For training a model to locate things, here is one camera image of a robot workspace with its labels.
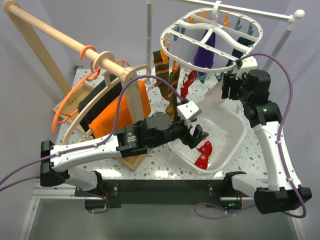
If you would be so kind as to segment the red santa sock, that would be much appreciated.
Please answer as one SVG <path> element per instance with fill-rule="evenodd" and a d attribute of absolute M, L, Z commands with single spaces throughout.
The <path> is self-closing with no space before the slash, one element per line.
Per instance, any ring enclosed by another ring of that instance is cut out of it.
<path fill-rule="evenodd" d="M 209 158 L 213 152 L 213 146 L 210 141 L 206 141 L 201 147 L 197 148 L 197 151 L 200 153 L 200 156 L 195 161 L 195 165 L 202 169 L 206 170 L 208 168 Z"/>
<path fill-rule="evenodd" d="M 189 92 L 189 87 L 194 83 L 197 78 L 197 73 L 195 70 L 187 70 L 184 73 L 182 80 L 182 86 L 180 88 L 180 96 L 185 99 Z"/>

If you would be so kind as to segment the white sock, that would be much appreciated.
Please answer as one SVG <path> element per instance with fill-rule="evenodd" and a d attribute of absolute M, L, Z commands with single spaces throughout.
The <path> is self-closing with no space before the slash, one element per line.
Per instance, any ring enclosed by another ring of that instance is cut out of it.
<path fill-rule="evenodd" d="M 222 105 L 225 99 L 222 98 L 222 82 L 216 83 L 210 90 L 204 95 L 205 103 L 212 108 L 216 108 Z"/>

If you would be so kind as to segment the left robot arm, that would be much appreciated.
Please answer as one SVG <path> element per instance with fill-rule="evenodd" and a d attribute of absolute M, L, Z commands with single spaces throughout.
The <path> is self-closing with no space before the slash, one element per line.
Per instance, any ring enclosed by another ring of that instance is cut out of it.
<path fill-rule="evenodd" d="M 87 171 L 79 165 L 103 159 L 123 159 L 144 155 L 149 149 L 180 140 L 194 149 L 209 133 L 197 124 L 192 126 L 178 117 L 174 121 L 163 113 L 156 112 L 133 125 L 127 125 L 107 136 L 93 140 L 55 145 L 50 140 L 41 143 L 40 185 L 55 187 L 69 184 L 99 196 L 103 193 L 102 175 L 97 171 Z"/>

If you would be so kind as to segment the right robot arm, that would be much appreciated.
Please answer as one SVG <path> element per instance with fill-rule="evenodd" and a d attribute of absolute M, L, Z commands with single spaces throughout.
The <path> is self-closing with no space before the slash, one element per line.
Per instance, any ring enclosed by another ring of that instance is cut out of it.
<path fill-rule="evenodd" d="M 226 173 L 222 189 L 230 197 L 241 192 L 253 198 L 261 214 L 288 214 L 299 207 L 305 208 L 312 191 L 302 186 L 290 161 L 282 130 L 285 118 L 279 106 L 269 100 L 270 84 L 270 75 L 260 69 L 250 70 L 239 78 L 235 74 L 223 76 L 222 98 L 242 103 L 244 116 L 262 150 L 268 182 L 234 171 Z"/>

